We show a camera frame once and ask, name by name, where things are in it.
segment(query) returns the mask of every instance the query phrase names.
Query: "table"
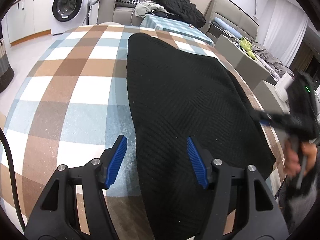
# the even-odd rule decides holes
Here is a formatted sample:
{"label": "table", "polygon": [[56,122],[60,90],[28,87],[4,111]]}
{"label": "table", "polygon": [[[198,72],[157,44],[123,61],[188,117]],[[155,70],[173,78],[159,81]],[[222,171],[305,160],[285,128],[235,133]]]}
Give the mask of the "table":
{"label": "table", "polygon": [[[30,71],[5,123],[25,219],[58,165],[82,166],[100,157],[119,134],[124,134],[128,149],[116,182],[104,191],[107,207],[120,240],[154,239],[139,187],[135,131],[126,86],[127,42],[133,33],[139,32],[180,50],[219,58],[259,109],[253,93],[234,68],[201,40],[121,25],[89,25],[69,30],[58,37]],[[275,192],[284,178],[283,153],[271,128],[263,130],[277,159],[267,179]],[[19,227],[2,148],[0,160],[0,195],[8,216]],[[77,205],[81,230],[88,233],[81,187],[77,187]]]}
{"label": "table", "polygon": [[258,60],[250,58],[246,52],[238,48],[229,38],[220,35],[214,46],[237,70],[251,90],[261,80],[266,80],[270,73]]}
{"label": "table", "polygon": [[213,41],[199,31],[197,28],[190,28],[188,23],[166,19],[163,17],[147,14],[143,19],[140,27],[147,27],[161,31],[178,33],[184,36],[192,37],[204,41],[205,43],[214,46]]}

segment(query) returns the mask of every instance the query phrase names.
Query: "gray side table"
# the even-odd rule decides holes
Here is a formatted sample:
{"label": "gray side table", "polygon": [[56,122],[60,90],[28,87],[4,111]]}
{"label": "gray side table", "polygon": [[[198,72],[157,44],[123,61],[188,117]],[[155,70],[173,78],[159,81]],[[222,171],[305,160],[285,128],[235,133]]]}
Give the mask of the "gray side table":
{"label": "gray side table", "polygon": [[[275,114],[289,113],[289,107],[279,98],[274,85],[261,80],[252,92],[257,97],[263,107],[263,110],[266,112],[272,112]],[[275,129],[275,132],[278,136],[281,147],[284,148],[284,141],[288,137],[287,134],[278,129]]]}
{"label": "gray side table", "polygon": [[214,47],[236,69],[251,90],[255,89],[261,80],[266,80],[270,76],[261,62],[250,58],[226,36],[220,35]]}

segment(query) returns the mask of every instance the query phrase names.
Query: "hand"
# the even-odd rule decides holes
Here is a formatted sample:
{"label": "hand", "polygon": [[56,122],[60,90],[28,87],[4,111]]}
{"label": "hand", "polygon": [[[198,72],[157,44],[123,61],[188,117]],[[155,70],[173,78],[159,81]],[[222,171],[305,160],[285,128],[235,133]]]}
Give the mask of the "hand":
{"label": "hand", "polygon": [[[303,176],[306,176],[316,164],[317,148],[314,143],[303,142],[301,143],[301,149],[302,153],[307,156],[306,171],[303,174]],[[300,170],[298,154],[292,150],[291,143],[287,140],[284,147],[284,172],[290,177],[295,177]]]}

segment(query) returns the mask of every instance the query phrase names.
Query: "black cloth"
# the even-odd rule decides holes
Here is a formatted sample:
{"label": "black cloth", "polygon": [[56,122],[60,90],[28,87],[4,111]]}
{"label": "black cloth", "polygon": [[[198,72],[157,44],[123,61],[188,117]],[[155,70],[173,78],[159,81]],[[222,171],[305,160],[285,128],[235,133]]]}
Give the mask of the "black cloth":
{"label": "black cloth", "polygon": [[149,12],[148,14],[152,14],[158,17],[162,17],[162,18],[166,18],[166,19],[172,19],[172,20],[176,20],[176,21],[180,21],[180,22],[184,22],[184,20],[182,19],[181,16],[176,15],[176,14],[170,14],[170,13],[166,13],[160,10],[154,10],[152,12]]}
{"label": "black cloth", "polygon": [[180,15],[184,22],[192,24],[197,29],[201,28],[206,20],[203,14],[190,0],[151,0],[163,6],[168,12]]}
{"label": "black cloth", "polygon": [[180,51],[143,33],[128,40],[127,88],[136,133],[139,183],[156,240],[196,234],[212,195],[187,154],[194,135],[214,158],[264,179],[275,158],[236,78],[214,57]]}

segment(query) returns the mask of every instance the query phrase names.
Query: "green object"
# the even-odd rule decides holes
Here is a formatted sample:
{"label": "green object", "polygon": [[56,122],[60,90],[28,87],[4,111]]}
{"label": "green object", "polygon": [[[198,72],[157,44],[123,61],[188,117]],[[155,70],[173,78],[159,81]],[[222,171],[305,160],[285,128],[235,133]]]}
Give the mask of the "green object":
{"label": "green object", "polygon": [[246,52],[248,51],[252,51],[252,44],[245,38],[245,37],[242,37],[240,39],[240,46],[242,49],[244,49]]}
{"label": "green object", "polygon": [[247,51],[247,54],[248,54],[252,59],[257,60],[257,59],[256,59],[256,56],[253,54],[252,51]]}

